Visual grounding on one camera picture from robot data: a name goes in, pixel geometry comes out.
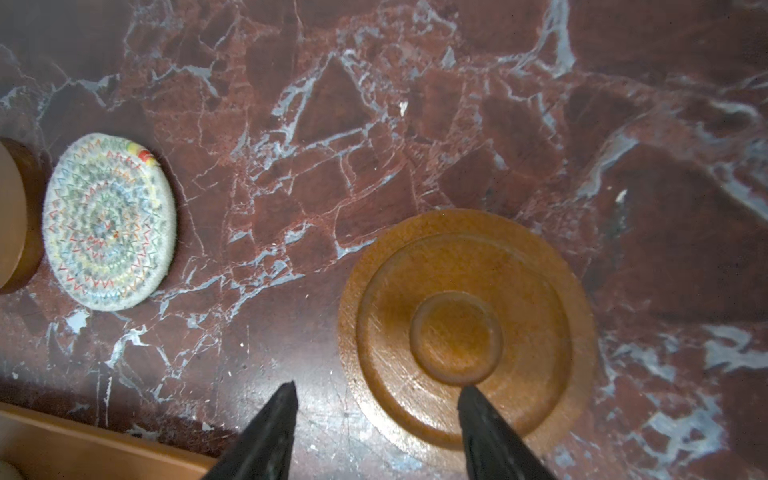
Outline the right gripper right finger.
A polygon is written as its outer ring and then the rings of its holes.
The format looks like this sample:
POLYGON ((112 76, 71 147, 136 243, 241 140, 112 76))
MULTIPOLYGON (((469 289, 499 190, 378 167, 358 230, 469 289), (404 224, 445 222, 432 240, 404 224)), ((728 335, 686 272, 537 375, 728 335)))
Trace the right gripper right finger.
POLYGON ((556 479, 477 387, 461 389, 457 409, 469 479, 556 479))

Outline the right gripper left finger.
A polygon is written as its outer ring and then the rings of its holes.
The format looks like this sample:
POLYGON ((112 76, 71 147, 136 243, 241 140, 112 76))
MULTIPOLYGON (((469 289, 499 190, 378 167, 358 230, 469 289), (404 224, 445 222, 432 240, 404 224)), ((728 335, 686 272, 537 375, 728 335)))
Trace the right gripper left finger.
POLYGON ((288 479, 298 410, 295 383, 281 384, 203 479, 288 479))

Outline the round wooden saucer coaster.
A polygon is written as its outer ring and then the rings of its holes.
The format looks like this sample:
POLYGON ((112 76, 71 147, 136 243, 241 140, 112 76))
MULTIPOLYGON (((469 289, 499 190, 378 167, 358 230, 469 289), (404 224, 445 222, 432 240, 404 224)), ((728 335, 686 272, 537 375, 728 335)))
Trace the round wooden saucer coaster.
POLYGON ((544 456, 591 402, 598 360, 566 261, 525 227, 467 209, 412 217, 365 249, 341 297, 339 354, 375 428, 451 470, 465 465, 463 387, 544 456))

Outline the woven multicolour round coaster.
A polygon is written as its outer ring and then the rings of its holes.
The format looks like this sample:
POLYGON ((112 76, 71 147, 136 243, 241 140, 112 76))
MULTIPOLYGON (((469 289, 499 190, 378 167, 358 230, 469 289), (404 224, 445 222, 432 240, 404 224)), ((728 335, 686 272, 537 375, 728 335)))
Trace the woven multicolour round coaster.
POLYGON ((150 150, 90 133, 60 156, 47 185, 42 227, 63 290, 92 310, 120 311, 144 301, 168 274, 177 211, 150 150))

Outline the dark round wooden coaster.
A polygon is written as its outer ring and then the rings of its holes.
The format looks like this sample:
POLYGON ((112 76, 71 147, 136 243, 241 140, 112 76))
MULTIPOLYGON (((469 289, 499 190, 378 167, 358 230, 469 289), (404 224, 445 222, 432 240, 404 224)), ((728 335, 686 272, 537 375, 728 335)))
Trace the dark round wooden coaster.
POLYGON ((46 179, 21 143, 1 140, 1 293, 23 288, 44 255, 42 210, 46 179))

